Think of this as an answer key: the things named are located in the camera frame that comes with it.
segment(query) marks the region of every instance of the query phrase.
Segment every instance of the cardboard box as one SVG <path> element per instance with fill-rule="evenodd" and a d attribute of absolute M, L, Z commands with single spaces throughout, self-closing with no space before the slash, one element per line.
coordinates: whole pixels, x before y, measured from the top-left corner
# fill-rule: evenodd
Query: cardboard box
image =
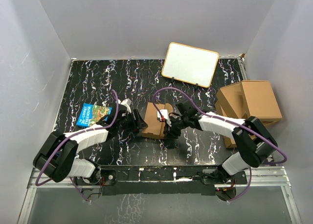
<path fill-rule="evenodd" d="M 220 88 L 216 96 L 228 117 L 236 119 L 243 117 L 245 110 L 240 82 Z"/>
<path fill-rule="evenodd" d="M 247 118 L 255 116 L 262 122 L 283 118 L 269 81 L 241 81 L 240 89 Z"/>
<path fill-rule="evenodd" d="M 245 113 L 242 119 L 247 119 L 247 118 L 248 118 L 248 115 L 247 113 Z M 277 122 L 278 121 L 262 121 L 263 125 L 267 128 L 275 125 Z"/>
<path fill-rule="evenodd" d="M 157 107 L 161 109 L 167 109 L 169 113 L 173 112 L 171 104 L 157 104 Z M 164 139 L 164 122 L 159 122 L 157 119 L 157 110 L 153 106 L 153 103 L 148 103 L 146 115 L 144 121 L 148 124 L 146 129 L 141 131 L 143 137 L 153 139 Z"/>
<path fill-rule="evenodd" d="M 215 109 L 216 109 L 216 113 L 218 115 L 227 116 L 225 111 L 224 111 L 224 109 L 221 107 L 219 101 L 217 101 L 215 103 Z M 235 147 L 237 147 L 237 145 L 235 143 L 235 140 L 233 140 L 233 139 L 231 139 L 229 137 L 225 137 L 224 135 L 223 135 L 223 138 L 224 138 L 224 143 L 225 143 L 225 147 L 226 148 L 235 148 Z"/>

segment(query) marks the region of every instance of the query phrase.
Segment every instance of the whiteboard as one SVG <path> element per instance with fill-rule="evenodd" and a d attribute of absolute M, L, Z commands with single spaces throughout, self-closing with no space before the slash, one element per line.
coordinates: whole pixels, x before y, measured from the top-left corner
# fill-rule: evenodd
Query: whiteboard
<path fill-rule="evenodd" d="M 162 76 L 208 88 L 218 59 L 217 52 L 172 42 L 168 47 Z"/>

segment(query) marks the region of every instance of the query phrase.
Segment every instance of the black marble table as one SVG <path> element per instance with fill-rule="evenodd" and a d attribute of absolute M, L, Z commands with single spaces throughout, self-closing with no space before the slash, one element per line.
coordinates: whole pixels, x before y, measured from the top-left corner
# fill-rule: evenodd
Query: black marble table
<path fill-rule="evenodd" d="M 55 129 L 72 132 L 76 127 L 84 103 L 106 106 L 115 104 L 111 89 L 119 99 L 129 98 L 132 108 L 144 118 L 147 103 L 154 92 L 171 86 L 171 80 L 162 77 L 164 60 L 88 60 L 74 61 L 57 117 Z M 173 86 L 187 93 L 201 108 L 215 112 L 216 93 L 220 87 L 242 80 L 237 59 L 220 59 L 211 86 L 194 89 L 193 85 L 175 81 Z M 174 106 L 182 97 L 175 91 L 164 91 L 158 103 Z M 113 140 L 96 144 L 80 152 L 80 158 L 89 158 L 101 165 L 217 165 L 233 150 L 226 149 L 223 137 L 195 129 L 182 131 L 177 140 L 155 140 L 138 134 L 120 131 Z"/>

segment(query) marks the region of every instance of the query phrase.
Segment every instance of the box flap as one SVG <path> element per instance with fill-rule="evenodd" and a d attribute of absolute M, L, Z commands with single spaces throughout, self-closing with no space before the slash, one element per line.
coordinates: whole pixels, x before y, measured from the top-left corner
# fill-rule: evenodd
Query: box flap
<path fill-rule="evenodd" d="M 273 89 L 269 81 L 242 81 L 243 109 L 247 117 L 256 116 L 261 121 L 282 119 Z"/>
<path fill-rule="evenodd" d="M 225 114 L 224 109 L 221 107 L 220 102 L 218 100 L 215 103 L 215 110 L 218 115 L 226 116 L 224 115 Z"/>
<path fill-rule="evenodd" d="M 157 107 L 159 109 L 164 109 L 165 105 L 157 104 Z M 157 120 L 157 110 L 153 106 L 153 103 L 148 103 L 144 121 L 148 124 L 148 127 L 141 131 L 142 136 L 159 139 L 162 122 Z"/>
<path fill-rule="evenodd" d="M 240 82 L 220 88 L 216 96 L 228 117 L 238 119 L 245 114 Z"/>

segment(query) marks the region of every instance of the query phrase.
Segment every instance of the blue book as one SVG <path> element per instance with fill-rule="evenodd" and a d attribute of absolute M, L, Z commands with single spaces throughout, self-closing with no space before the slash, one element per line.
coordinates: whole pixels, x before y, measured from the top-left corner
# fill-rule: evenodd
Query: blue book
<path fill-rule="evenodd" d="M 76 125 L 84 128 L 90 127 L 103 116 L 109 115 L 111 110 L 112 108 L 84 103 Z"/>

